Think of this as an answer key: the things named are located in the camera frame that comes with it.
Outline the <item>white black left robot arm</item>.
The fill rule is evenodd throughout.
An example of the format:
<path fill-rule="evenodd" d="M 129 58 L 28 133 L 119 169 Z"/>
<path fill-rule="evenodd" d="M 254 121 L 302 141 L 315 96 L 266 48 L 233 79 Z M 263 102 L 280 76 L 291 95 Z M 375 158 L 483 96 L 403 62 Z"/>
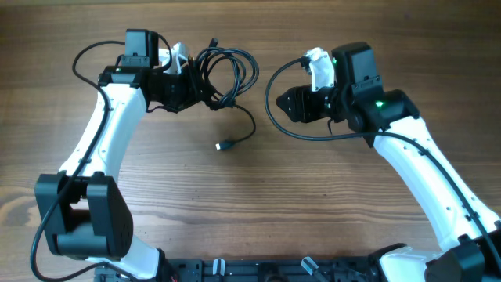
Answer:
<path fill-rule="evenodd" d="M 117 178 L 133 133 L 150 104 L 172 113 L 203 100 L 188 48 L 160 34 L 129 29 L 124 52 L 91 81 L 96 107 L 73 153 L 55 174 L 42 174 L 34 194 L 41 223 L 31 247 L 36 277 L 38 246 L 87 262 L 96 280 L 177 281 L 165 253 L 139 239 Z"/>

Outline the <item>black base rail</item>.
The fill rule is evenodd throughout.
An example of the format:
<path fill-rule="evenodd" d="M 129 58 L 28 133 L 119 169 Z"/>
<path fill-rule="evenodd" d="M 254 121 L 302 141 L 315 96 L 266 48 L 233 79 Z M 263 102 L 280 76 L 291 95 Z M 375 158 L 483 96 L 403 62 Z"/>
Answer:
<path fill-rule="evenodd" d="M 372 257 L 334 259 L 214 260 L 170 259 L 152 281 L 258 282 L 332 281 L 377 282 L 386 278 Z"/>

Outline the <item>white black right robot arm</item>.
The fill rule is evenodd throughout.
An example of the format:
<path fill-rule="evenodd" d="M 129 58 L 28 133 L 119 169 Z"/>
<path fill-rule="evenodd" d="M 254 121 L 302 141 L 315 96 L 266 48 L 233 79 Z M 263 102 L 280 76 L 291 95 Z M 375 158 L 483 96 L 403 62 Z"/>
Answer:
<path fill-rule="evenodd" d="M 308 50 L 298 63 L 308 85 L 288 89 L 277 106 L 293 122 L 346 122 L 402 178 L 424 211 L 439 251 L 394 244 L 371 254 L 367 281 L 497 281 L 500 217 L 467 186 L 440 151 L 411 99 L 383 87 L 373 50 L 354 42 Z"/>

